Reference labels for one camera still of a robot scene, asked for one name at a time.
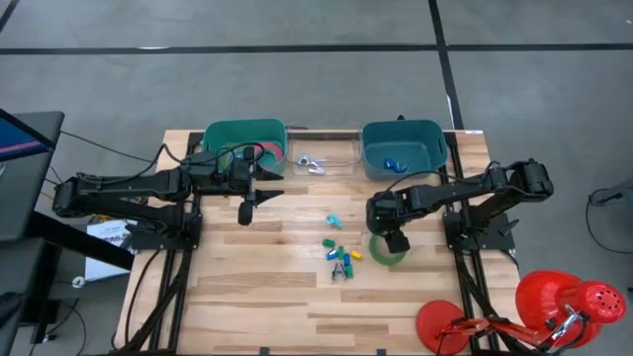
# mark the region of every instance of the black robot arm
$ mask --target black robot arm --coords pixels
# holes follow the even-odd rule
[[[533,159],[440,186],[414,185],[378,192],[367,201],[367,227],[387,240],[390,252],[409,250],[400,230],[405,224],[438,211],[443,205],[494,194],[476,207],[462,210],[463,230],[485,228],[490,219],[521,202],[541,202],[554,192],[545,166]]]
[[[262,169],[248,146],[243,158],[236,158],[228,170],[220,172],[218,156],[212,152],[194,153],[173,169],[146,176],[103,177],[77,173],[55,188],[52,209],[62,218],[81,218],[93,214],[139,221],[128,225],[134,235],[133,249],[182,249],[197,244],[202,227],[198,202],[186,211],[186,200],[197,196],[242,196],[237,220],[248,225],[254,207],[284,193],[260,191],[252,179],[281,180],[282,176]],[[139,204],[137,198],[154,197],[175,203],[163,207]]]

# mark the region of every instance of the wooden tabletop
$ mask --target wooden tabletop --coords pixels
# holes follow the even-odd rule
[[[190,132],[167,131],[164,142],[182,158]],[[456,132],[456,137],[465,176],[483,172],[490,161],[484,135]],[[283,181],[258,182],[257,188],[286,193],[257,208],[250,226],[237,224],[239,197],[203,198],[204,229],[193,254],[178,353],[256,354],[266,346],[275,354],[375,354],[378,348],[391,354],[430,354],[415,334],[418,310],[433,300],[461,307],[453,254],[445,245],[443,209],[408,223],[404,232],[411,250],[401,263],[382,266],[368,250],[365,203],[390,182],[365,177],[358,141],[293,139],[289,150],[294,161],[303,153],[325,158],[326,174],[309,175],[288,163]],[[157,169],[176,165],[163,154]],[[411,179],[403,185],[421,182],[439,184],[439,179]],[[329,214],[338,214],[343,229],[325,224]],[[363,253],[362,261],[352,262],[353,279],[332,283],[334,263],[325,260],[324,238]],[[151,254],[136,256],[118,346],[124,343],[132,292]],[[156,257],[142,281],[131,334],[155,306],[164,255]],[[514,306],[519,282],[515,266],[498,251],[482,251],[482,258],[493,306],[499,315],[520,322]],[[165,315],[163,346],[172,313]]]

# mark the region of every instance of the green tape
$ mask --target green tape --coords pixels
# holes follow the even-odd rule
[[[369,252],[374,257],[374,260],[385,266],[392,266],[396,263],[400,262],[405,258],[407,252],[400,253],[389,253],[383,254],[378,250],[378,240],[385,240],[383,237],[372,234],[372,237],[369,239]]]

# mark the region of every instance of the table leg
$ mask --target table leg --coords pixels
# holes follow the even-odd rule
[[[41,237],[46,242],[129,271],[135,260],[131,253],[121,247],[38,212],[31,214],[27,236]]]

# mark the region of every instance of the teal bin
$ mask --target teal bin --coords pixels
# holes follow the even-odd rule
[[[431,120],[367,124],[362,141],[365,173],[375,181],[396,180],[421,170],[434,171],[444,165],[448,157],[442,128]],[[408,167],[407,171],[396,173],[386,169],[387,158]]]
[[[205,131],[203,147],[204,150],[219,152],[247,142],[272,143],[279,147],[281,157],[266,150],[259,165],[277,174],[284,171],[288,151],[286,126],[277,119],[227,120],[210,124]],[[237,148],[235,152],[239,154],[241,150],[242,148]],[[225,154],[220,159],[220,168],[226,169],[230,162],[231,154]]]

